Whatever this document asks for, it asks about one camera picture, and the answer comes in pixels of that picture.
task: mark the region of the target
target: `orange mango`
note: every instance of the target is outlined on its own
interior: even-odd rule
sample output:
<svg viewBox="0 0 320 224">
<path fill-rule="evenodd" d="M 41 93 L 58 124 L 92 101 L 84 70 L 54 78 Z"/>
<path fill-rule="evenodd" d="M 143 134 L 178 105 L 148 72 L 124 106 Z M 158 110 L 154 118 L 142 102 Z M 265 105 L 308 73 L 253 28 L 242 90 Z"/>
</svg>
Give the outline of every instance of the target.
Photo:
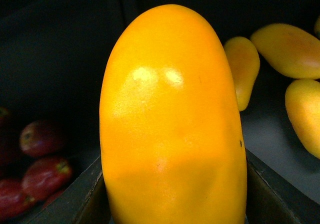
<svg viewBox="0 0 320 224">
<path fill-rule="evenodd" d="M 285 92 L 289 120 L 306 150 L 320 159 L 320 83 L 294 80 Z"/>
<path fill-rule="evenodd" d="M 248 107 L 253 85 L 260 69 L 260 58 L 253 43 L 241 36 L 229 39 L 224 45 L 229 62 L 239 111 Z"/>
<path fill-rule="evenodd" d="M 255 31 L 250 40 L 279 73 L 294 79 L 320 78 L 320 41 L 288 24 L 270 24 Z"/>
<path fill-rule="evenodd" d="M 320 39 L 320 15 L 317 18 L 315 24 L 314 24 L 314 29 L 313 29 L 315 36 L 317 36 L 318 39 Z"/>
<path fill-rule="evenodd" d="M 115 223 L 243 224 L 246 152 L 222 44 L 198 13 L 150 9 L 123 32 L 100 97 Z"/>
</svg>

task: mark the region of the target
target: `gray surface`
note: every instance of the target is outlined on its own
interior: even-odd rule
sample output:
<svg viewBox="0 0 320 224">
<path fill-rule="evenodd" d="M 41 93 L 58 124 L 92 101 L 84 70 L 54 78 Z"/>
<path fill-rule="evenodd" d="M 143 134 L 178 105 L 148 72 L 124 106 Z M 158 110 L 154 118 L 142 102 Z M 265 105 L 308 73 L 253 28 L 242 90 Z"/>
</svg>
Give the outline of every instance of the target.
<svg viewBox="0 0 320 224">
<path fill-rule="evenodd" d="M 265 61 L 247 110 L 241 113 L 246 148 L 298 190 L 320 204 L 320 160 L 309 154 L 288 119 L 286 78 Z"/>
</svg>

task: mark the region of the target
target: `fruit display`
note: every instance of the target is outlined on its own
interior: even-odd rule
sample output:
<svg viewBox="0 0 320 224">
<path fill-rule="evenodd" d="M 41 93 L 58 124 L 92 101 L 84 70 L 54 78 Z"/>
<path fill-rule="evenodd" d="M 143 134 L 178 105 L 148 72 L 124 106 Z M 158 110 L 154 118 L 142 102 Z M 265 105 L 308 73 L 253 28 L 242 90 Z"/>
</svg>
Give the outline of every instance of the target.
<svg viewBox="0 0 320 224">
<path fill-rule="evenodd" d="M 247 108 L 260 69 L 260 58 L 253 43 L 245 37 L 233 37 L 224 44 L 234 82 L 239 111 Z"/>
<path fill-rule="evenodd" d="M 0 222 L 35 206 L 44 209 L 73 176 L 63 155 L 66 133 L 57 122 L 39 119 L 18 130 L 11 126 L 11 116 L 8 108 L 0 107 Z"/>
<path fill-rule="evenodd" d="M 294 79 L 320 78 L 320 41 L 288 24 L 270 24 L 250 37 L 258 52 L 279 73 Z"/>
<path fill-rule="evenodd" d="M 39 157 L 62 150 L 67 139 L 58 123 L 37 120 L 22 130 L 19 142 L 26 155 Z"/>
<path fill-rule="evenodd" d="M 23 192 L 21 180 L 0 179 L 0 221 L 15 217 L 33 207 L 36 200 Z"/>
<path fill-rule="evenodd" d="M 69 183 L 71 177 L 72 168 L 65 158 L 43 157 L 27 169 L 22 179 L 22 189 L 35 200 L 44 201 Z"/>
<path fill-rule="evenodd" d="M 202 16 L 179 5 L 141 14 L 115 44 L 102 85 L 102 172 L 115 223 L 244 223 L 235 87 Z"/>
</svg>

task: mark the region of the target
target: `mango skin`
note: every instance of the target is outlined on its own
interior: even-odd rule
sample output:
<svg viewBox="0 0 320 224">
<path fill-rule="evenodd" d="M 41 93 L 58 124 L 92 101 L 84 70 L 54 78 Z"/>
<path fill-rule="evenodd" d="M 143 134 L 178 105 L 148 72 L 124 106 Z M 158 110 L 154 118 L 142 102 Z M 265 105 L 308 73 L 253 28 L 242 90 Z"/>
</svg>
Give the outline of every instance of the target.
<svg viewBox="0 0 320 224">
<path fill-rule="evenodd" d="M 294 79 L 320 78 L 320 41 L 288 24 L 270 24 L 255 31 L 250 40 L 279 73 Z"/>
<path fill-rule="evenodd" d="M 285 93 L 289 120 L 306 150 L 320 159 L 320 83 L 294 80 Z"/>
<path fill-rule="evenodd" d="M 237 36 L 224 45 L 234 82 L 239 111 L 248 107 L 254 83 L 260 69 L 260 58 L 254 44 L 247 38 Z"/>
<path fill-rule="evenodd" d="M 141 14 L 115 44 L 102 85 L 102 170 L 115 223 L 244 223 L 236 93 L 203 17 L 178 5 Z"/>
<path fill-rule="evenodd" d="M 320 15 L 317 18 L 315 24 L 314 24 L 314 29 L 313 29 L 315 36 L 320 39 Z"/>
</svg>

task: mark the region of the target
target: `mango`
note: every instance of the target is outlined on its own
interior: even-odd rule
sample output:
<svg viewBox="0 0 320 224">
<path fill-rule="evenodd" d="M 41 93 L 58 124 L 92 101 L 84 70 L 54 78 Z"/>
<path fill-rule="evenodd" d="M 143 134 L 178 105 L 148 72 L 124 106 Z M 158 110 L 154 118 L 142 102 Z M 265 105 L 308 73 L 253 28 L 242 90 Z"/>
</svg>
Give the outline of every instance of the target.
<svg viewBox="0 0 320 224">
<path fill-rule="evenodd" d="M 250 40 L 279 73 L 294 79 L 320 78 L 320 41 L 288 24 L 270 24 L 255 31 Z"/>
<path fill-rule="evenodd" d="M 224 45 L 234 82 L 239 111 L 248 107 L 253 85 L 260 69 L 260 58 L 253 43 L 241 36 L 229 39 Z"/>
<path fill-rule="evenodd" d="M 318 39 L 320 39 L 320 15 L 317 18 L 315 24 L 314 24 L 314 29 L 313 29 L 315 36 L 317 36 Z"/>
<path fill-rule="evenodd" d="M 296 135 L 306 150 L 320 159 L 320 83 L 294 80 L 285 96 L 286 111 Z"/>
<path fill-rule="evenodd" d="M 115 223 L 243 224 L 246 152 L 232 74 L 211 25 L 164 5 L 107 62 L 101 163 Z"/>
</svg>

